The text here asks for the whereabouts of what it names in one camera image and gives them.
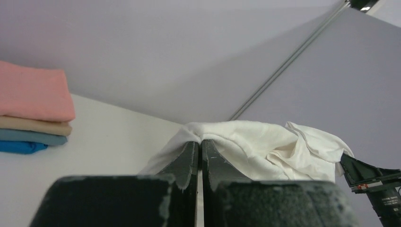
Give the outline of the folded beige t shirt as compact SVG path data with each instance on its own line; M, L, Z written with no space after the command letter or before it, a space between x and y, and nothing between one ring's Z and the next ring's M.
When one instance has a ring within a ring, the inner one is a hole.
M72 132L72 127L68 122L48 122L10 116L0 117L0 128L34 131L60 136L69 136Z

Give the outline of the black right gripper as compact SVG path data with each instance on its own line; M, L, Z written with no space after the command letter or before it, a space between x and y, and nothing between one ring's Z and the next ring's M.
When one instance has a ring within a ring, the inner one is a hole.
M366 193L383 227L401 227L401 171L375 167L347 154L340 165L355 194Z

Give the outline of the white t shirt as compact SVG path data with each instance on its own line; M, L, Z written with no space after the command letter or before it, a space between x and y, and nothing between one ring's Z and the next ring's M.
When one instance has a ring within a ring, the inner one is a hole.
M344 174L342 155L353 155L339 137L293 122L285 126L254 121L192 122L179 129L142 173L158 173L182 153L187 142L204 140L214 142L221 156L253 180L335 182Z

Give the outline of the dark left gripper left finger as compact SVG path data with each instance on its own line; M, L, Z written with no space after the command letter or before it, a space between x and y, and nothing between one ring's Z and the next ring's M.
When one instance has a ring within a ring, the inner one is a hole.
M72 175L56 180L33 227L194 227L199 145L187 142L154 175Z

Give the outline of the right aluminium frame post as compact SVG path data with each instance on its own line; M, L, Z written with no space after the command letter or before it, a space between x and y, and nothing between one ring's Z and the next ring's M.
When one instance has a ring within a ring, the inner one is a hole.
M340 13L349 8L349 0L342 0L333 12L330 13L312 33L268 76L268 78L245 100L243 104L228 118L228 121L237 120L259 97L263 92L297 59L299 55L335 20Z

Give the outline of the folded bright blue t shirt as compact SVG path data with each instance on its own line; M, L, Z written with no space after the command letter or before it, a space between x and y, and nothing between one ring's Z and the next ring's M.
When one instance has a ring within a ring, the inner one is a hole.
M33 154L35 152L45 150L48 145L37 142L26 141L0 141L0 151L14 154Z

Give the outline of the folded pink t shirt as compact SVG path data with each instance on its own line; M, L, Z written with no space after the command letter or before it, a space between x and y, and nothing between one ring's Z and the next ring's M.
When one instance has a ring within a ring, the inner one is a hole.
M65 72L0 63L0 114L70 122L75 109Z

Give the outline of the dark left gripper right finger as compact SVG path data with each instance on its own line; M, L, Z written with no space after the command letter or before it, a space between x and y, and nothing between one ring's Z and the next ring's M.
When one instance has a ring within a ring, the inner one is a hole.
M207 227L357 227L344 192L325 181L254 181L202 142Z

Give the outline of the folded grey-blue t shirt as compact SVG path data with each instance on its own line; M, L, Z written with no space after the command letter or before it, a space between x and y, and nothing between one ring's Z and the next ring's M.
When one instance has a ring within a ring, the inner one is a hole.
M66 136L12 129L1 129L0 140L36 142L50 146L60 146L68 142Z

